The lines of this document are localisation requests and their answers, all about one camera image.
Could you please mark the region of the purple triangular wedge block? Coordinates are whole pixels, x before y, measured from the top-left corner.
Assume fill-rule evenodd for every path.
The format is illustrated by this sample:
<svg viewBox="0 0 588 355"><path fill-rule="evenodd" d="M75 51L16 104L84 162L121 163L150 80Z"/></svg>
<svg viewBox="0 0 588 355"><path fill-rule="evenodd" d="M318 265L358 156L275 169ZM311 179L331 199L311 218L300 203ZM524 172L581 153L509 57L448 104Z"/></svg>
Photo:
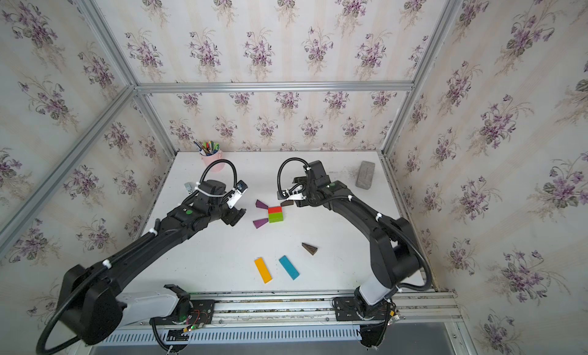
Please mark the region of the purple triangular wedge block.
<svg viewBox="0 0 588 355"><path fill-rule="evenodd" d="M269 206L268 206L268 205L266 205L265 203L263 203L263 202L262 202L262 201L260 201L260 200L257 200L257 201L256 201L256 207L257 207L257 208L260 208L260 209L264 209L264 210L268 210L268 209L269 209Z"/></svg>

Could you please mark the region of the red cube block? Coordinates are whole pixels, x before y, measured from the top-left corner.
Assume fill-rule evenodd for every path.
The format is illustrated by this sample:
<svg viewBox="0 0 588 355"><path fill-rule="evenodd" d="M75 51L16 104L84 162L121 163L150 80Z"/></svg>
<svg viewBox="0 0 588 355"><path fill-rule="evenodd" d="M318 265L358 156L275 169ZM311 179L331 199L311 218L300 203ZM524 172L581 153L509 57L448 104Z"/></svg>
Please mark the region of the red cube block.
<svg viewBox="0 0 588 355"><path fill-rule="evenodd" d="M268 214L281 214L283 212L283 208L280 206L278 207L270 207L268 209Z"/></svg>

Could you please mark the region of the green cube block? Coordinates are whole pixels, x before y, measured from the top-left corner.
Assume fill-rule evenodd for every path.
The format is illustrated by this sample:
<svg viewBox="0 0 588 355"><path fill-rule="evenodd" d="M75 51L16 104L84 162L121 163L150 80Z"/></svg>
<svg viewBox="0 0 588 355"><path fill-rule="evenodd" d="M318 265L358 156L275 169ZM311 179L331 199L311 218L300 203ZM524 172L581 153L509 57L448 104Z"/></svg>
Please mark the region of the green cube block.
<svg viewBox="0 0 588 355"><path fill-rule="evenodd" d="M268 214L269 223L279 223L284 221L283 212Z"/></svg>

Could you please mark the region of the yellow rectangular block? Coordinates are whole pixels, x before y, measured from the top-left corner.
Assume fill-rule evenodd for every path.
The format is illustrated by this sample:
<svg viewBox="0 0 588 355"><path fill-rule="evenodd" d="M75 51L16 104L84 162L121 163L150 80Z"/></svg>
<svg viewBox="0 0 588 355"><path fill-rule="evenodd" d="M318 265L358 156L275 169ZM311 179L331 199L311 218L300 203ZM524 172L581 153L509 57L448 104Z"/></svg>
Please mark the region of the yellow rectangular block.
<svg viewBox="0 0 588 355"><path fill-rule="evenodd" d="M267 268L266 263L262 257L256 259L254 261L254 264L257 267L257 270L258 270L260 277L262 278L264 284L267 284L268 282L271 282L273 280L273 277L270 274L270 271Z"/></svg>

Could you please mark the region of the blue rectangular block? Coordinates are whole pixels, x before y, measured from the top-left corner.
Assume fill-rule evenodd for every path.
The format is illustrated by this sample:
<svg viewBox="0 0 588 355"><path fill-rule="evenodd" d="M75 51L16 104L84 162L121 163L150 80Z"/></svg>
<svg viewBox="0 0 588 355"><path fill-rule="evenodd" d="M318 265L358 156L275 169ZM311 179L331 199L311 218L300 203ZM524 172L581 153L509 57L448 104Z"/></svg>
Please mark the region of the blue rectangular block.
<svg viewBox="0 0 588 355"><path fill-rule="evenodd" d="M289 260L289 258L287 256L280 257L279 263L292 280L296 280L297 278L299 278L299 276L300 276L299 271L296 269L294 264L291 263L291 261Z"/></svg>

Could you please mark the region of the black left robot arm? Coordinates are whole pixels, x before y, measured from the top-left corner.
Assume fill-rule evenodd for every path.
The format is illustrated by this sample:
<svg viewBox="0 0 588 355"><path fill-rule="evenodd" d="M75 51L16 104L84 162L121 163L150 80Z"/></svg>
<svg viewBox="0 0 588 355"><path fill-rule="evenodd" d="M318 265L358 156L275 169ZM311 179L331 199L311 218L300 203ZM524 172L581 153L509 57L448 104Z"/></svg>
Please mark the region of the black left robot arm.
<svg viewBox="0 0 588 355"><path fill-rule="evenodd" d="M68 270L61 284L58 307L47 323L50 334L61 322L75 341L97 344L130 318L131 305L120 294L142 271L177 245L216 220L235 226L245 211L235 207L248 189L238 181L231 191L216 180L200 182L179 206L156 220L155 226L118 253L85 268Z"/></svg>

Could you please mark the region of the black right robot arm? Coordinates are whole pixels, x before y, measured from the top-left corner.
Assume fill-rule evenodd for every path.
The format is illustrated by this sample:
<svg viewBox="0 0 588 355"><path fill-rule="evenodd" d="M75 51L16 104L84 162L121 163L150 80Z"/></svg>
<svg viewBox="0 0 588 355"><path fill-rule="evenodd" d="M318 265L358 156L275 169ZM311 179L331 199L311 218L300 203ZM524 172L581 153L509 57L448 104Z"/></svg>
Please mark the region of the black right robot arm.
<svg viewBox="0 0 588 355"><path fill-rule="evenodd" d="M294 199L297 207L324 207L338 214L368 241L371 277L355 291L359 310L379 305L400 289L426 291L430 287L430 282L421 286L405 282L426 267L422 253L408 237L412 227L407 220L395 220L367 205L347 185L330 179L319 161L303 170L305 174L294 177L293 186L283 191L286 198Z"/></svg>

